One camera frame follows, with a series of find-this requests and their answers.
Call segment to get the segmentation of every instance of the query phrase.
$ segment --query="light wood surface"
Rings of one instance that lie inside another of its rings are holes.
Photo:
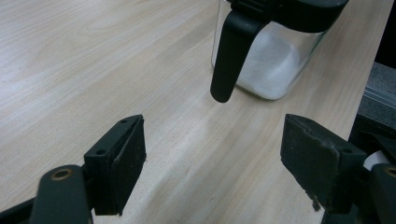
[[[284,98],[219,104],[217,0],[2,1],[0,210],[143,114],[148,161],[123,216],[95,223],[319,223],[280,161],[284,117],[347,139],[392,2],[350,0]]]

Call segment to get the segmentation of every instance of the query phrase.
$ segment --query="black lid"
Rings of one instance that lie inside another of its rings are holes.
[[[273,21],[300,32],[324,32],[332,27],[347,2],[348,0],[280,0]]]

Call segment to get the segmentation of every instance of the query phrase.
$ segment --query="black plastic part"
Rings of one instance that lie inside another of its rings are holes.
[[[2,224],[27,224],[32,213],[35,199],[30,199],[20,203],[6,211],[0,213],[0,223]]]
[[[381,135],[389,139],[396,139],[396,131],[374,120],[367,119],[362,115],[357,115],[352,127],[348,142],[362,149],[367,154],[372,154],[382,147],[374,140],[371,133]],[[353,190],[351,197],[354,205],[351,213],[347,215],[329,214],[325,212],[322,224],[357,224],[374,223],[378,224],[379,219],[376,215],[375,205],[368,186],[370,172],[365,170],[354,176]]]
[[[321,33],[332,27],[347,2],[347,0],[283,0],[282,8],[276,14],[274,21],[295,31]]]
[[[43,175],[30,223],[92,223],[83,172],[79,166],[61,166]]]
[[[122,214],[146,160],[141,115],[115,124],[85,155],[96,215]]]
[[[350,181],[366,153],[311,119],[287,115],[281,160],[308,196],[329,213],[348,213]]]
[[[394,224],[396,222],[396,166],[375,165],[371,172],[369,186],[381,224]]]
[[[215,100],[226,103],[248,56],[254,38],[266,23],[236,10],[224,22],[210,92]]]

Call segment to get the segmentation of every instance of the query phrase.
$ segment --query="screw hole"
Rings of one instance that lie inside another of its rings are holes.
[[[348,149],[348,148],[344,148],[341,150],[344,153],[352,153],[352,150]]]
[[[101,156],[104,155],[106,153],[106,151],[104,149],[99,149],[96,151],[96,155]]]
[[[50,178],[55,181],[63,180],[69,177],[72,174],[72,170],[70,169],[62,169],[55,173],[53,173]]]

